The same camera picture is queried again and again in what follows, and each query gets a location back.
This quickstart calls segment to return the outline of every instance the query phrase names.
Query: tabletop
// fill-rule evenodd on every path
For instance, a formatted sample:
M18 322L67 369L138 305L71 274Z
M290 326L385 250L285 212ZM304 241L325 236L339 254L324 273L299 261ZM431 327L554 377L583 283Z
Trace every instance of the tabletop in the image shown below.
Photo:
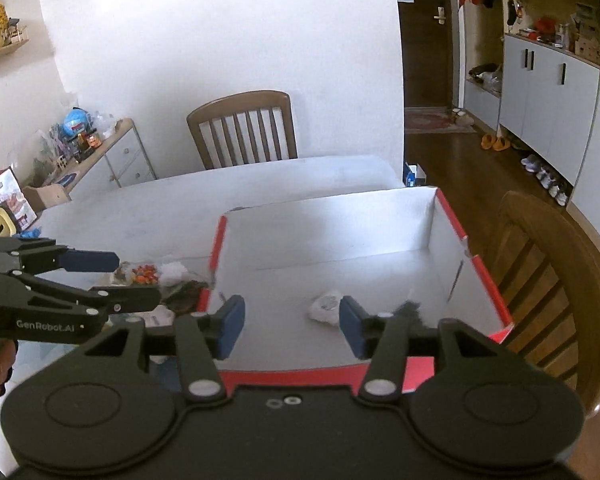
M42 213L44 237L82 250L114 251L121 260L185 260L206 271L218 219L226 211L275 202L404 187L391 166L372 155L321 156L190 173L124 187ZM63 270L43 275L88 288L101 274ZM70 350L23 342L7 391ZM0 470L16 468L0 429Z

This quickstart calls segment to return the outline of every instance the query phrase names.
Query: wall shelf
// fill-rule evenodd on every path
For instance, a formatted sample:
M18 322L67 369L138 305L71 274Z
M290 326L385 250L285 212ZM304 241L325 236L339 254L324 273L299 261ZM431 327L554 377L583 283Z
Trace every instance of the wall shelf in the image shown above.
M10 45L0 47L0 57L6 56L7 54L12 54L16 50L18 50L25 43L28 43L29 40L22 40L18 43L11 43Z

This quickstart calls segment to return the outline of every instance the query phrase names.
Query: door lock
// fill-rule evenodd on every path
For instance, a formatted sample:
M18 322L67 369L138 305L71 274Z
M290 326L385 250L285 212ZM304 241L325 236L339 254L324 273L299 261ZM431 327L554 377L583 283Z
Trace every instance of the door lock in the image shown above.
M434 20L438 20L440 25L444 25L446 22L445 7L438 7L438 15L433 17Z

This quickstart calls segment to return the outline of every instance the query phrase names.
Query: sneaker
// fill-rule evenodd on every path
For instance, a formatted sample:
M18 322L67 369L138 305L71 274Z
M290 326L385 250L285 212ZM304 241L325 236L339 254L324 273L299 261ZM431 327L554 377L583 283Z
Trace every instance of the sneaker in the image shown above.
M555 196L555 201L558 203L558 205L564 207L567 205L567 196L563 191L561 191Z
M551 173L547 173L540 181L540 184L542 184L542 187L544 187L545 189L549 189L555 184L555 182L556 179L551 176Z
M540 165L539 160L536 160L531 164L525 164L525 170L527 170L529 173L537 173L538 171L540 171L541 168L542 166Z
M527 155L526 158L523 158L520 161L520 164L522 164L523 166L528 166L529 164L533 164L538 160L540 160L539 157L535 153L531 153L531 155Z

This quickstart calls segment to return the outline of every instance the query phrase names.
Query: brown chair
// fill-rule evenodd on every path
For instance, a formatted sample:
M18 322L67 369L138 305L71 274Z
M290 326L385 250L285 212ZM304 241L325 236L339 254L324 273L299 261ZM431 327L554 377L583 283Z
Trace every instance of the brown chair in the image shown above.
M600 270L584 241L540 199L508 192L485 265L514 319L505 344L600 409Z
M276 121L276 115L282 116L284 144L278 135L280 123ZM218 136L218 123L222 137ZM298 158L291 99L284 92L256 90L216 99L193 110L187 116L187 124L206 170ZM205 140L201 126L205 129L208 126L210 142Z

